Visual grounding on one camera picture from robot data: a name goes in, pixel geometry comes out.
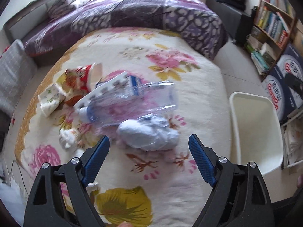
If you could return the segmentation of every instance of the floral bedsheet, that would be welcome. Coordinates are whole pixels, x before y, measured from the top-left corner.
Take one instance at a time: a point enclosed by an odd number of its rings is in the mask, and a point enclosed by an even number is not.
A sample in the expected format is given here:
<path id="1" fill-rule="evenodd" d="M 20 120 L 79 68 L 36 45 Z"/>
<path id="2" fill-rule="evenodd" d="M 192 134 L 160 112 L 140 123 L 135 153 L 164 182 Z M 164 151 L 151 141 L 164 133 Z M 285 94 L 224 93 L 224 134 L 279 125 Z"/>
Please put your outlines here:
<path id="1" fill-rule="evenodd" d="M 84 93 L 74 92 L 49 118 L 45 118 L 36 96 L 52 82 L 69 91 L 68 68 L 103 64 L 102 79 L 123 71 L 143 82 L 171 80 L 179 96 L 179 109 L 165 114 L 170 127 L 180 132 L 173 163 L 149 158 L 142 151 L 121 148 L 113 139 L 96 178 L 99 189 L 90 199 L 107 226 L 128 221 L 134 227 L 192 226 L 211 187 L 205 183 L 188 149 L 188 138 L 196 133 L 218 154 L 229 157 L 231 130 L 228 99 L 220 69 L 193 50 L 178 34 L 159 29 L 109 28 L 94 31 L 77 42 L 51 69 L 32 99 L 15 148 L 16 158 L 35 178 L 41 165 L 66 163 L 72 157 L 59 144 L 59 130 L 77 128 L 85 148 L 96 144 L 90 124 L 82 123 L 73 105 Z M 113 138 L 108 130 L 106 134 Z M 62 192 L 67 210 L 73 212 L 65 184 Z"/>

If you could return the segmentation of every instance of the black cable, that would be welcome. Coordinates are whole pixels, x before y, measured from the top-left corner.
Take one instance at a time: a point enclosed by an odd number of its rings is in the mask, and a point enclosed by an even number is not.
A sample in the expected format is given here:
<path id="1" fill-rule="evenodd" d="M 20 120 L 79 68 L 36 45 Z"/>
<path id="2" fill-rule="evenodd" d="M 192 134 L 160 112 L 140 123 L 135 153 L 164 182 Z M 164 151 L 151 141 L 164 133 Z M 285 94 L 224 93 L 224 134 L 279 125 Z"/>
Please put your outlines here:
<path id="1" fill-rule="evenodd" d="M 26 193 L 27 193 L 27 196 L 29 196 L 29 194 L 28 194 L 28 192 L 27 192 L 27 189 L 26 189 L 26 187 L 25 187 L 25 183 L 24 183 L 24 180 L 23 180 L 23 176 L 22 176 L 22 172 L 21 172 L 20 166 L 18 165 L 18 163 L 17 163 L 16 160 L 13 160 L 12 167 L 11 167 L 11 171 L 9 171 L 9 169 L 7 168 L 7 164 L 6 164 L 6 162 L 5 162 L 5 166 L 6 166 L 7 172 L 9 173 L 9 184 L 11 185 L 11 173 L 12 173 L 12 170 L 13 170 L 14 162 L 16 162 L 16 164 L 17 164 L 17 166 L 18 166 L 18 168 L 19 168 L 19 171 L 20 171 L 20 174 L 21 174 L 21 179 L 22 179 L 22 182 L 23 182 L 25 191 L 26 191 Z"/>

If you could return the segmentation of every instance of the white cloth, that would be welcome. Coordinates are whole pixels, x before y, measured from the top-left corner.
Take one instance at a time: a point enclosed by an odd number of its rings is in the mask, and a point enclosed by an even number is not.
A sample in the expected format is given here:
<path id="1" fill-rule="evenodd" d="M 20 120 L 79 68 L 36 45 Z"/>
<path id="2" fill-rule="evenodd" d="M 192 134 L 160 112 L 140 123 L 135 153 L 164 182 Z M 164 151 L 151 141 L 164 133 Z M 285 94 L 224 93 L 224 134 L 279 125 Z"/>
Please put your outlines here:
<path id="1" fill-rule="evenodd" d="M 179 141 L 178 131 L 169 128 L 167 119 L 161 115 L 126 120 L 118 126 L 117 134 L 129 146 L 143 151 L 173 149 Z"/>

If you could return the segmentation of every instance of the gray plaid pillow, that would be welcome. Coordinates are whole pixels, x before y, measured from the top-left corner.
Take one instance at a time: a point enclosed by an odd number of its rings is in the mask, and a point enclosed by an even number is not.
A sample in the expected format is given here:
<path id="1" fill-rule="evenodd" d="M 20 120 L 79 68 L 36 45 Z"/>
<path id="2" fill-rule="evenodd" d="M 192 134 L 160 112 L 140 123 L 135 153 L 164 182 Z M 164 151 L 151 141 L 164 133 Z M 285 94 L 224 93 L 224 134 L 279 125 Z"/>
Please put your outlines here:
<path id="1" fill-rule="evenodd" d="M 17 39 L 0 58 L 0 69 L 0 110 L 12 117 L 26 85 L 37 72 L 37 65 Z"/>

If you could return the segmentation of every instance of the wooden shelf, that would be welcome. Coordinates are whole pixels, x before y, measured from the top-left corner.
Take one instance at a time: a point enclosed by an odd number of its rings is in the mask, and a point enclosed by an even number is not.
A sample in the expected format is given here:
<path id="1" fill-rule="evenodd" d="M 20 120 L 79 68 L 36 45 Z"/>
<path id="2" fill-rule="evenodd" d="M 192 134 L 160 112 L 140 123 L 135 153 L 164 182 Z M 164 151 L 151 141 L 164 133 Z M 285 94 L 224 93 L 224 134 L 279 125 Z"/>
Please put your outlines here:
<path id="1" fill-rule="evenodd" d="M 265 0 L 261 0 L 262 2 L 266 3 L 267 6 L 271 7 L 273 10 L 275 10 L 275 12 L 279 12 L 282 17 L 286 17 L 286 19 L 292 21 L 294 18 L 290 16 L 290 14 L 286 13 L 285 11 L 283 11 L 282 9 L 278 8 L 277 6 L 265 1 Z"/>
<path id="2" fill-rule="evenodd" d="M 278 47 L 279 49 L 282 49 L 281 46 L 279 46 L 279 44 L 266 32 L 264 31 L 261 27 L 259 27 L 257 24 L 255 24 L 256 27 L 258 27 L 266 36 L 269 37 L 270 40 L 272 40 Z"/>

